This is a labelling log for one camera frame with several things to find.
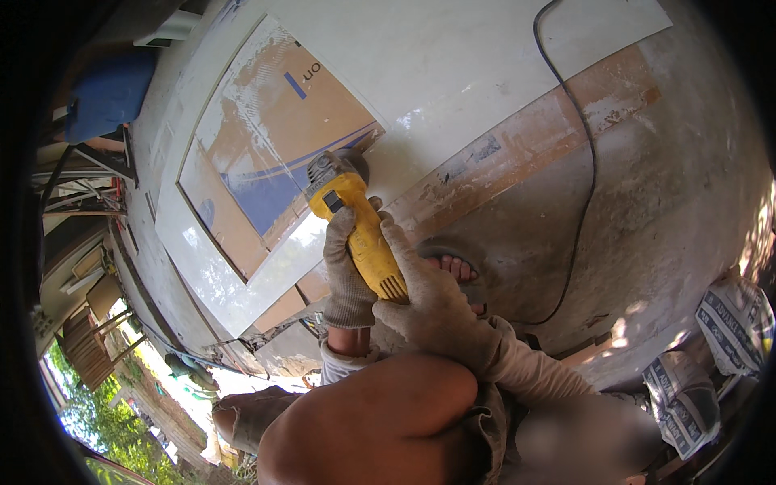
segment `blue container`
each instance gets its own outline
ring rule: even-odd
[[[155,65],[154,54],[140,50],[101,59],[86,68],[70,93],[64,139],[79,144],[134,121]]]

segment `hand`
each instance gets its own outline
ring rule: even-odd
[[[412,248],[404,230],[381,213],[380,229],[407,283],[409,305],[380,300],[372,312],[420,350],[465,365],[478,379],[493,362],[501,334],[477,320],[450,272],[434,268]]]
[[[354,226],[355,213],[345,206],[336,212],[326,228],[324,261],[331,297],[324,309],[324,321],[333,328],[355,329],[375,324],[372,304],[377,301],[377,295],[366,285],[347,250],[348,236]]]

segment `angle grinder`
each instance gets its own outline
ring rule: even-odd
[[[348,249],[355,267],[381,300],[408,304],[407,284],[383,233],[380,218],[366,198],[369,166],[358,150],[324,151],[307,165],[310,185],[304,195],[313,213],[331,220],[343,206],[355,212],[355,228]]]

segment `tree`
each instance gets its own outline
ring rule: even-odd
[[[60,414],[65,430],[74,438],[157,485],[188,483],[175,468],[148,426],[130,407],[109,402],[121,388],[108,379],[94,392],[80,384],[57,342],[46,354],[47,361],[62,375],[68,406]]]

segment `power cord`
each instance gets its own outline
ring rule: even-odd
[[[587,141],[590,144],[590,153],[593,157],[593,179],[590,184],[590,193],[587,195],[587,200],[585,200],[584,206],[582,206],[582,214],[580,215],[580,222],[577,225],[577,234],[574,236],[574,245],[571,249],[571,261],[569,261],[569,270],[566,274],[566,282],[563,284],[563,291],[560,293],[560,298],[558,299],[558,303],[555,305],[555,309],[550,313],[547,318],[540,321],[533,321],[533,322],[520,322],[524,325],[540,325],[548,322],[552,317],[555,316],[556,313],[558,313],[558,310],[560,310],[560,306],[563,304],[563,301],[566,299],[566,293],[569,290],[569,284],[571,284],[571,273],[574,270],[574,262],[577,260],[577,251],[579,250],[579,243],[580,243],[580,235],[582,234],[582,225],[584,223],[585,216],[587,215],[587,208],[590,206],[590,202],[593,199],[593,192],[595,192],[595,182],[596,178],[598,176],[598,157],[595,153],[595,143],[593,142],[593,132],[590,129],[590,125],[587,124],[587,118],[585,118],[584,111],[582,111],[582,108],[579,105],[579,102],[577,102],[577,99],[574,97],[573,94],[571,94],[571,91],[569,90],[569,87],[566,85],[566,82],[563,80],[563,78],[560,77],[560,74],[558,73],[558,70],[555,69],[555,65],[553,62],[547,57],[547,53],[544,50],[544,44],[542,43],[542,38],[539,36],[539,22],[541,22],[542,17],[544,14],[550,10],[552,7],[560,3],[561,0],[552,0],[547,5],[544,5],[541,10],[539,10],[539,13],[536,14],[536,17],[534,17],[534,40],[536,41],[536,46],[539,48],[539,53],[542,55],[542,59],[547,63],[547,67],[550,69],[550,71],[553,72],[555,75],[555,79],[558,80],[560,83],[560,87],[563,88],[563,91],[566,93],[566,95],[571,100],[571,104],[574,105],[574,108],[577,110],[577,114],[580,117],[580,120],[582,120],[582,126],[584,126],[584,132],[587,135]]]

